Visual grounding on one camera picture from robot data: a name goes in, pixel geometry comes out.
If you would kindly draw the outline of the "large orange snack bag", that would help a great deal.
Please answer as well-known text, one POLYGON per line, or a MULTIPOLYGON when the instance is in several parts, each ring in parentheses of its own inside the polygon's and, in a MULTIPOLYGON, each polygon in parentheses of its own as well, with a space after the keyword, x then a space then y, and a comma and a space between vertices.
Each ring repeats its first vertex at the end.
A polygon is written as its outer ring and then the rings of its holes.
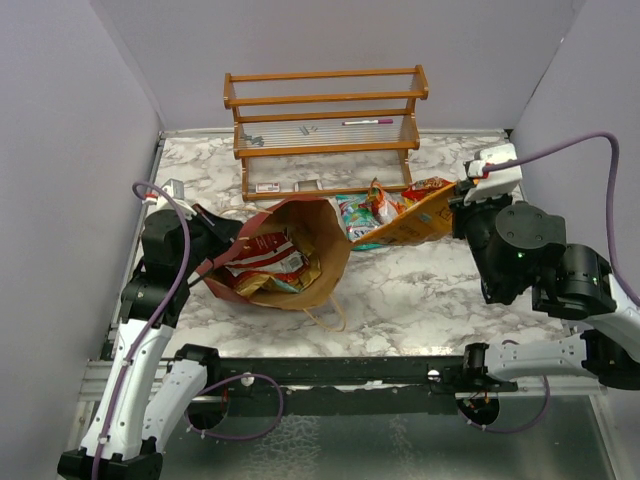
POLYGON ((406 206, 404 213, 391 223, 383 225, 366 235, 356 244, 379 243, 384 246, 418 245, 426 241, 436 241, 452 231, 452 213, 448 199, 453 196, 455 185, 451 183, 445 188, 423 198, 421 201, 407 206, 403 201, 397 202, 406 206))

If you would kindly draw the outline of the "red nut snack bag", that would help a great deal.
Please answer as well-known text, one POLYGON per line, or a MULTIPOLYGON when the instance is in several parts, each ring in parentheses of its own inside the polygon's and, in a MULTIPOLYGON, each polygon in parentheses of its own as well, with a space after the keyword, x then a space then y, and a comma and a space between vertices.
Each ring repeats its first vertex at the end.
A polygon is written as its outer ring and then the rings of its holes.
POLYGON ((438 176, 430 177, 410 184, 409 187, 401 193, 401 196, 407 206, 412 206, 426 196, 433 194, 450 184, 451 182, 444 178, 438 176))

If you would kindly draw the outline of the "red white chip bag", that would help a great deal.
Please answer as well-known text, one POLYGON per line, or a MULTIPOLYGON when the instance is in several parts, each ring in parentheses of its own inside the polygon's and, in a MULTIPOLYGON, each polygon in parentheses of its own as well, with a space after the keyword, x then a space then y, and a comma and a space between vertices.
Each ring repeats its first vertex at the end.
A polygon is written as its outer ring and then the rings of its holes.
POLYGON ((240 254, 224 267, 229 272, 233 269, 288 274, 307 269, 309 260, 295 246, 289 231, 284 230, 250 238, 240 254))

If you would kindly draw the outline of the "red brown paper bag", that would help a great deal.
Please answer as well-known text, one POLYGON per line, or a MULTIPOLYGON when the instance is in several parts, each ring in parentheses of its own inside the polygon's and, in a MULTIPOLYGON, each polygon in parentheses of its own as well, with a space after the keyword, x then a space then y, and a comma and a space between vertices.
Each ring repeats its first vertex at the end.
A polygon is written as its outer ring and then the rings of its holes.
POLYGON ((256 208, 232 246, 197 268, 221 300, 300 311, 330 332, 347 316, 334 297, 351 254, 330 201, 300 196, 256 208))

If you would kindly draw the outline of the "small orange candy packet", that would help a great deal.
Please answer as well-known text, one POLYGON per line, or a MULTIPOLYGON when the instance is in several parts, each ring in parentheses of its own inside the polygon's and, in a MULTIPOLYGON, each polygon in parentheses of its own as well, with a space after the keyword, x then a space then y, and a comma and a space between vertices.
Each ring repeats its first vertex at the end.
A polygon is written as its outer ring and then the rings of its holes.
POLYGON ((405 212, 406 206, 397 202, 388 194, 377 178, 369 186, 366 202, 376 220, 386 225, 405 212))

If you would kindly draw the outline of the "gold snack bag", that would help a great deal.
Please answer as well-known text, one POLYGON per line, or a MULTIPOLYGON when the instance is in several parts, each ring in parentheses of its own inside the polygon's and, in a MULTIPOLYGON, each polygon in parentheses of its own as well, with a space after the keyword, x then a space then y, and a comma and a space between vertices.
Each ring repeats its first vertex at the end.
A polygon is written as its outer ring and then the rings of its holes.
POLYGON ((232 288, 249 297, 258 291, 297 294, 307 289, 321 275, 319 270, 302 269, 300 272, 274 274, 261 271, 230 270, 232 288))

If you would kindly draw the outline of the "green Fox's mint bag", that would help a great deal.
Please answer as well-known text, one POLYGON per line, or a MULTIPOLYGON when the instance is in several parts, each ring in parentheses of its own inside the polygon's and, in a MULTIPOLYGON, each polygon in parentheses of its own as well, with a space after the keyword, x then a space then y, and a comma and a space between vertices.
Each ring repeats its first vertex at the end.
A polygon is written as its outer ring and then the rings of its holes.
POLYGON ((355 251, 366 251, 383 248, 383 244, 364 243, 356 244, 366 235, 383 226, 372 214, 366 202, 367 194, 337 195, 336 201, 344 223, 348 240, 353 244, 355 251))

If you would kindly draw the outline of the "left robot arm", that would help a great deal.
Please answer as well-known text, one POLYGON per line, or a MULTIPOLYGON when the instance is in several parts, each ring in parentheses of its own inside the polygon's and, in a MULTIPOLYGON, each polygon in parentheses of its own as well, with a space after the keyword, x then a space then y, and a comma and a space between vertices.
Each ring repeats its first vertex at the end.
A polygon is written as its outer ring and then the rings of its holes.
POLYGON ((141 235, 143 257, 121 294, 115 357, 98 410, 76 450, 65 452, 65 479, 157 479, 169 436, 197 393, 220 385, 219 355, 190 347, 159 390, 152 386, 163 352, 190 294, 189 278, 227 252, 242 222, 195 204, 151 213, 141 235))

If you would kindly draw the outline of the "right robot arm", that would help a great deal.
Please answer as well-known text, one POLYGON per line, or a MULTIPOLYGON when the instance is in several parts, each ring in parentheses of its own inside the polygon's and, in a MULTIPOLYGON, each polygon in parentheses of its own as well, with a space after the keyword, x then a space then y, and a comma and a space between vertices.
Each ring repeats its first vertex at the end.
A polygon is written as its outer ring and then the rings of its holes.
POLYGON ((639 305, 622 289, 609 262, 570 244, 562 217, 509 193, 466 201, 470 180, 449 201, 453 235, 467 242, 488 304, 510 305, 525 291, 534 311, 587 324, 582 333, 515 346, 466 346, 459 367, 469 390, 536 375, 594 378, 619 390, 639 388, 639 305))

